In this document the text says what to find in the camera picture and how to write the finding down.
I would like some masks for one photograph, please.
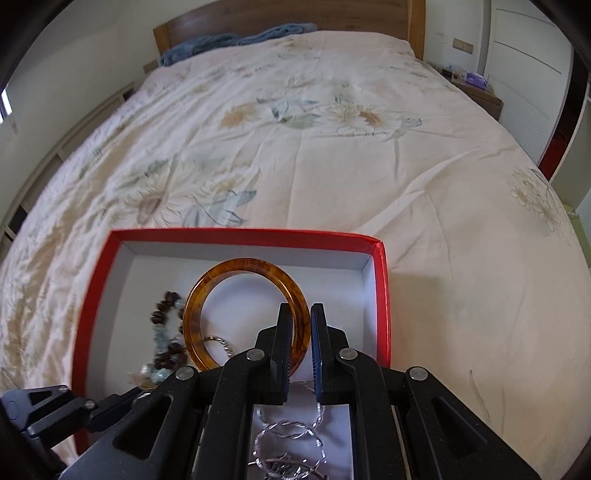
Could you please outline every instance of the red box edge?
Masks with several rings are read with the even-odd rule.
[[[238,240],[236,239],[237,232],[241,233]],[[86,396],[86,373],[90,355],[90,342],[103,289],[120,246],[124,242],[133,241],[260,245],[262,247],[313,248],[367,253],[371,255],[374,261],[376,282],[376,315],[378,320],[376,361],[383,367],[390,366],[392,342],[390,338],[388,268],[385,246],[381,240],[357,233],[317,230],[236,228],[114,230],[110,232],[97,260],[78,321],[72,358],[72,391],[81,397]],[[81,455],[89,447],[86,431],[81,430],[76,433],[74,442],[78,454]]]

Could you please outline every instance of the bed frame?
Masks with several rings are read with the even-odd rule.
[[[247,36],[286,22],[320,30],[377,32],[408,40],[418,59],[425,49],[425,0],[217,0],[154,29],[160,54],[198,35]]]

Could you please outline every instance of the silver chain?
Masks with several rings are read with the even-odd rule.
[[[230,344],[227,341],[225,341],[222,337],[210,335],[210,336],[205,337],[203,339],[203,341],[204,342],[220,342],[222,344],[222,347],[225,350],[228,358],[232,358],[234,356],[234,350],[232,350],[232,347],[230,346]]]
[[[306,389],[314,393],[314,389],[310,386],[309,382],[293,382],[291,385],[300,384]],[[316,433],[316,428],[322,423],[324,417],[324,406],[319,403],[316,404],[318,416],[311,427],[300,422],[291,420],[280,420],[278,422],[269,424],[265,417],[265,411],[263,406],[259,406],[256,409],[256,415],[260,419],[263,430],[255,438],[255,451],[252,454],[255,457],[254,462],[250,462],[248,465],[256,465],[265,472],[265,478],[267,479],[280,479],[280,480],[303,480],[304,478],[313,475],[321,480],[328,480],[317,472],[318,467],[321,463],[326,463],[326,452],[324,451],[324,444]],[[281,427],[296,427],[302,430],[300,433],[288,434],[281,430]],[[291,456],[286,453],[279,458],[268,458],[264,459],[261,453],[261,440],[268,433],[272,433],[279,438],[297,440],[306,436],[310,436],[316,440],[316,446],[320,449],[321,458],[313,466],[307,461],[307,459],[297,462],[292,459]]]

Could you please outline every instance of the window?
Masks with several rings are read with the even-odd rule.
[[[4,120],[12,113],[12,107],[10,106],[10,102],[8,101],[8,95],[6,93],[6,89],[2,91],[2,95],[0,96],[0,124],[4,122]]]

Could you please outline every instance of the metal screw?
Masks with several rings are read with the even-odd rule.
[[[194,374],[195,370],[193,370],[191,367],[181,367],[177,370],[174,376],[179,380],[188,380],[189,378],[192,378]]]
[[[246,358],[256,362],[265,358],[265,352],[259,348],[251,348],[248,352],[246,352]]]
[[[429,376],[429,372],[427,372],[423,367],[412,367],[409,373],[410,378],[416,380],[417,382],[422,382]]]
[[[355,360],[357,355],[357,350],[353,348],[343,348],[339,352],[339,357],[341,357],[343,360]]]

